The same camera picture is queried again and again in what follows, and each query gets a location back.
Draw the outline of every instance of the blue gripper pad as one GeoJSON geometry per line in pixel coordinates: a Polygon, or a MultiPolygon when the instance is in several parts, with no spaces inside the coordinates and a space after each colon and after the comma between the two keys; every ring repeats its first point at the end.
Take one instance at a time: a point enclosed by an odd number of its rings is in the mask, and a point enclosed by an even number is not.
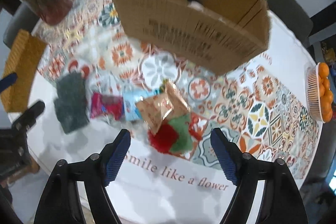
{"type": "Polygon", "coordinates": [[[214,152],[216,153],[220,166],[223,169],[226,179],[232,181],[233,185],[237,186],[236,165],[232,161],[225,145],[218,137],[214,129],[211,131],[210,142],[214,152]]]}
{"type": "Polygon", "coordinates": [[[127,150],[131,145],[131,134],[127,131],[121,139],[112,157],[106,165],[106,177],[104,186],[108,186],[111,181],[114,181],[118,175],[119,169],[126,156],[127,150]]]}
{"type": "Polygon", "coordinates": [[[17,74],[11,73],[0,80],[0,93],[3,92],[6,88],[9,88],[16,82],[17,74]]]}

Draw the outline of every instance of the white table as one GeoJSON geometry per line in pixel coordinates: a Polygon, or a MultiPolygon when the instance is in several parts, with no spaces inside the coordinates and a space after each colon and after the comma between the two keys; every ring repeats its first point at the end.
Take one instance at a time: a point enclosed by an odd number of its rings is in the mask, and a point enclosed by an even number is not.
{"type": "MultiPolygon", "coordinates": [[[[269,72],[275,75],[298,100],[307,107],[305,74],[314,60],[295,38],[293,33],[272,13],[269,50],[256,58],[269,72]]],[[[112,142],[117,130],[106,123],[92,120],[81,130],[70,135],[62,133],[57,121],[53,99],[56,89],[39,73],[36,73],[29,104],[40,99],[46,109],[28,133],[29,151],[46,173],[50,174],[59,159],[68,162],[82,161],[92,153],[99,153],[106,143],[112,142]]],[[[18,113],[10,113],[13,121],[18,113]]],[[[162,155],[142,142],[132,140],[130,154],[142,160],[155,159],[161,167],[174,166],[186,178],[207,177],[215,182],[227,181],[224,173],[212,168],[193,164],[173,156],[162,155]]],[[[296,180],[298,188],[304,179],[296,180]]],[[[258,215],[263,182],[258,183],[248,223],[255,223],[258,215]]],[[[83,183],[78,183],[79,194],[84,206],[88,206],[83,183]]],[[[115,182],[106,188],[116,212],[124,219],[137,223],[219,223],[231,200],[235,188],[223,192],[201,190],[197,185],[188,185],[164,179],[140,167],[125,162],[115,182]]]]}

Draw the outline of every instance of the black chair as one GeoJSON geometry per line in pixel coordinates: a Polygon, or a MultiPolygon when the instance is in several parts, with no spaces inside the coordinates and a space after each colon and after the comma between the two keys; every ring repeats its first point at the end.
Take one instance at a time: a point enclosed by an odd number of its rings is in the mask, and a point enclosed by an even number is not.
{"type": "Polygon", "coordinates": [[[336,198],[317,224],[335,224],[336,223],[336,198]]]}
{"type": "Polygon", "coordinates": [[[269,9],[274,12],[295,34],[304,46],[313,28],[313,22],[295,0],[267,0],[269,9]]]}

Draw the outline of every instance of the orange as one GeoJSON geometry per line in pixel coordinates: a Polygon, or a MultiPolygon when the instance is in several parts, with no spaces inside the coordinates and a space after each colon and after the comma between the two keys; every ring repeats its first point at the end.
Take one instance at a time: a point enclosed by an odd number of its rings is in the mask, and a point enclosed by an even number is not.
{"type": "Polygon", "coordinates": [[[324,122],[330,122],[331,118],[333,117],[333,111],[330,110],[328,113],[322,114],[322,119],[324,122]]]}
{"type": "Polygon", "coordinates": [[[319,64],[319,76],[321,78],[327,78],[329,75],[329,67],[326,63],[319,64]]]}
{"type": "Polygon", "coordinates": [[[324,79],[319,76],[319,85],[323,83],[323,80],[324,79]]]}
{"type": "Polygon", "coordinates": [[[331,103],[329,102],[328,98],[322,96],[320,98],[321,110],[323,113],[328,113],[331,110],[331,103]]]}
{"type": "Polygon", "coordinates": [[[328,78],[325,78],[323,80],[323,85],[324,85],[324,90],[327,91],[330,89],[330,82],[329,82],[329,79],[328,78]]]}
{"type": "Polygon", "coordinates": [[[319,96],[322,97],[324,95],[324,85],[323,84],[319,85],[319,90],[320,90],[319,96]]]}
{"type": "Polygon", "coordinates": [[[334,94],[331,90],[326,90],[324,92],[324,97],[326,97],[330,103],[332,103],[332,101],[334,100],[334,94]]]}

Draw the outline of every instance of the red pom pom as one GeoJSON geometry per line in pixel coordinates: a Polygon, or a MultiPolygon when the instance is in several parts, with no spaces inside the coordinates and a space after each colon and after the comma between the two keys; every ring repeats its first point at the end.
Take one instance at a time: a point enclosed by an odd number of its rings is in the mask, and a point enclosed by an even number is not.
{"type": "Polygon", "coordinates": [[[157,151],[163,154],[169,153],[170,148],[178,138],[178,133],[169,124],[163,124],[155,136],[150,130],[148,130],[149,143],[157,151]]]}

